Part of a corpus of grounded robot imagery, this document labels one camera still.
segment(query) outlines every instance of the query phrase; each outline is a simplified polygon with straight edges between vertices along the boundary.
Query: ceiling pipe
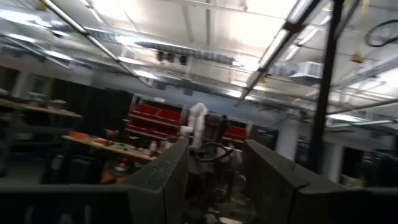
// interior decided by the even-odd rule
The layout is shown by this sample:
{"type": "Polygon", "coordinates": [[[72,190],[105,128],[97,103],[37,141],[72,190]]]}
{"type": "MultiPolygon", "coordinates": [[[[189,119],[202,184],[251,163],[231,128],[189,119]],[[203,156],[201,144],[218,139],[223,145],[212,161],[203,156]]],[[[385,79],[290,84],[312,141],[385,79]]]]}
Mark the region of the ceiling pipe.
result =
{"type": "Polygon", "coordinates": [[[36,50],[30,48],[29,46],[27,46],[27,45],[25,45],[25,44],[23,44],[23,43],[21,43],[21,42],[19,42],[19,41],[17,41],[17,40],[14,40],[14,39],[12,39],[12,38],[10,38],[10,37],[7,37],[6,35],[3,35],[2,37],[3,37],[4,39],[6,39],[6,40],[8,40],[8,41],[10,41],[10,42],[12,42],[12,43],[14,43],[14,44],[20,46],[20,47],[22,47],[22,48],[25,48],[25,49],[28,50],[28,51],[31,51],[32,53],[34,53],[34,54],[36,54],[36,55],[43,56],[44,58],[46,58],[47,60],[49,60],[49,61],[51,61],[51,62],[54,62],[54,63],[56,63],[56,64],[58,64],[58,65],[60,65],[60,66],[62,66],[62,67],[64,67],[64,68],[71,69],[69,66],[64,65],[62,62],[60,62],[60,61],[58,61],[58,60],[56,60],[56,59],[54,59],[54,58],[52,58],[52,57],[46,56],[45,54],[42,54],[42,53],[40,53],[40,52],[38,52],[38,51],[36,51],[36,50]]]}
{"type": "Polygon", "coordinates": [[[318,6],[321,0],[313,0],[307,8],[304,10],[300,18],[297,20],[295,24],[286,22],[283,26],[285,32],[288,31],[287,35],[283,38],[283,41],[278,45],[275,51],[273,51],[272,55],[267,59],[267,62],[259,68],[254,73],[254,80],[248,85],[248,88],[245,89],[241,97],[239,97],[238,102],[235,105],[238,105],[242,100],[248,96],[248,94],[253,90],[253,88],[257,85],[260,79],[266,75],[268,69],[275,63],[276,60],[282,55],[282,53],[286,50],[287,47],[291,45],[291,43],[297,38],[297,36],[301,33],[303,28],[305,28],[304,22],[309,18],[311,12],[318,6]]]}
{"type": "Polygon", "coordinates": [[[371,126],[371,125],[382,125],[382,124],[392,124],[398,122],[398,119],[382,120],[382,121],[362,121],[355,123],[344,123],[344,124],[334,124],[326,126],[327,128],[347,128],[355,126],[371,126]]]}
{"type": "Polygon", "coordinates": [[[395,104],[395,103],[398,103],[398,98],[386,100],[386,101],[382,101],[382,102],[377,102],[377,103],[371,103],[368,105],[354,106],[352,109],[333,111],[333,112],[328,113],[327,115],[346,113],[346,112],[352,112],[352,111],[358,111],[358,110],[367,110],[370,108],[375,108],[375,107],[379,107],[379,106],[388,106],[388,105],[395,104]]]}
{"type": "Polygon", "coordinates": [[[101,43],[99,43],[93,36],[89,35],[87,30],[79,25],[76,21],[74,21],[70,16],[68,16],[64,11],[62,11],[57,5],[55,5],[52,1],[50,0],[42,0],[42,2],[50,8],[56,15],[61,17],[65,22],[70,24],[73,28],[75,28],[83,37],[86,37],[91,43],[93,43],[97,48],[99,48],[102,52],[104,52],[108,57],[113,59],[117,64],[119,64],[123,69],[125,69],[132,77],[138,79],[142,84],[144,84],[146,87],[151,88],[151,85],[149,85],[145,79],[137,75],[134,71],[132,71],[130,68],[128,68],[124,63],[122,63],[117,56],[112,54],[107,48],[105,48],[101,43]]]}

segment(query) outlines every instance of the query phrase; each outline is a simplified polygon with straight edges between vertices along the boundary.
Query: orange object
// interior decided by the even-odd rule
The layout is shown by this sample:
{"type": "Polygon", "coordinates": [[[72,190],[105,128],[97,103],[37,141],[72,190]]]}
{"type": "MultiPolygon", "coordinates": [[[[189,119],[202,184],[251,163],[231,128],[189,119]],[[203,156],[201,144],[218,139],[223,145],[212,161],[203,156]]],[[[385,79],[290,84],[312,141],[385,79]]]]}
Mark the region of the orange object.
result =
{"type": "Polygon", "coordinates": [[[79,139],[79,140],[88,140],[88,138],[89,138],[88,134],[80,133],[78,131],[70,131],[69,136],[74,139],[79,139]]]}

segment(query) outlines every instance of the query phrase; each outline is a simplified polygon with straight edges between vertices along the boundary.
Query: hose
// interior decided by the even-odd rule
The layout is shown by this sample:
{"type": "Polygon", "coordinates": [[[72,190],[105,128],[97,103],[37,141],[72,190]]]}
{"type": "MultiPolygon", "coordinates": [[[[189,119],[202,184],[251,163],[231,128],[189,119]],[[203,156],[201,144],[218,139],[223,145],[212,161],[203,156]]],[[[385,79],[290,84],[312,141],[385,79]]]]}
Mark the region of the hose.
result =
{"type": "Polygon", "coordinates": [[[199,157],[199,155],[201,154],[201,152],[196,152],[196,154],[195,154],[195,159],[197,159],[197,160],[200,161],[200,162],[214,162],[214,161],[217,161],[217,160],[219,160],[219,159],[222,159],[222,158],[224,158],[224,157],[230,155],[230,154],[233,152],[233,149],[228,150],[228,149],[225,148],[222,144],[217,143],[217,142],[206,142],[206,143],[204,143],[203,145],[201,145],[201,149],[204,148],[204,147],[207,147],[207,146],[217,146],[217,147],[220,147],[220,148],[222,148],[222,149],[225,151],[225,153],[222,154],[222,155],[220,155],[220,156],[218,156],[218,157],[214,157],[214,158],[211,158],[211,159],[204,159],[204,158],[199,157]]]}
{"type": "Polygon", "coordinates": [[[398,35],[395,36],[395,37],[393,37],[393,38],[387,39],[386,41],[384,41],[384,42],[381,43],[381,44],[372,44],[372,43],[371,43],[371,36],[372,36],[373,32],[376,31],[376,29],[378,29],[378,28],[380,28],[380,27],[383,27],[383,26],[385,26],[385,25],[393,24],[393,23],[398,23],[398,19],[391,19],[391,20],[389,20],[389,21],[382,22],[382,23],[380,23],[379,25],[373,27],[371,30],[369,30],[369,31],[365,34],[365,44],[368,45],[368,46],[370,46],[370,47],[384,47],[384,46],[386,46],[387,44],[391,44],[391,43],[397,41],[397,40],[398,40],[398,35]]]}

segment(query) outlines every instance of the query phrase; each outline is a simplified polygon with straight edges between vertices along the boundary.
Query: metal shelving unit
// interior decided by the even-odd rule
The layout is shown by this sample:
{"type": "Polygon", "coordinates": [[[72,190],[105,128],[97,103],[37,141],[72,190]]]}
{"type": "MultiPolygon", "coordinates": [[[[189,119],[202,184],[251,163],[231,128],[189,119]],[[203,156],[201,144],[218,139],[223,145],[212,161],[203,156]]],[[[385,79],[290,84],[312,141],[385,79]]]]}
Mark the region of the metal shelving unit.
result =
{"type": "Polygon", "coordinates": [[[63,134],[67,134],[71,130],[71,128],[63,128],[59,125],[38,126],[26,124],[22,119],[23,113],[25,111],[35,111],[37,113],[49,114],[50,119],[59,117],[58,124],[62,124],[62,117],[64,116],[77,119],[82,118],[82,116],[70,111],[39,108],[5,99],[0,99],[0,110],[5,111],[5,114],[11,114],[10,118],[3,119],[3,121],[7,121],[8,125],[3,128],[3,130],[5,130],[4,140],[3,142],[0,142],[0,177],[4,177],[6,175],[7,159],[12,146],[43,146],[48,144],[60,144],[61,136],[63,134]],[[48,134],[52,137],[52,139],[49,141],[18,140],[16,138],[17,133],[48,134]]]}

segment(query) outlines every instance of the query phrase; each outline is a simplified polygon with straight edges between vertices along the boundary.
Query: ventilation vent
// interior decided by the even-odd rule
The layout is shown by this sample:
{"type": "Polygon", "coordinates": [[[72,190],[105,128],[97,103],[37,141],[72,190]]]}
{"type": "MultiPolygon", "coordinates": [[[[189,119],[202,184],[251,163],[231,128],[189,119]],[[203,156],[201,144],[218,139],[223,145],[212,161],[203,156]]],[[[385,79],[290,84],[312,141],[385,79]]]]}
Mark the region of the ventilation vent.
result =
{"type": "Polygon", "coordinates": [[[322,78],[323,64],[302,62],[297,64],[296,72],[289,78],[298,84],[312,86],[319,84],[322,78]]]}

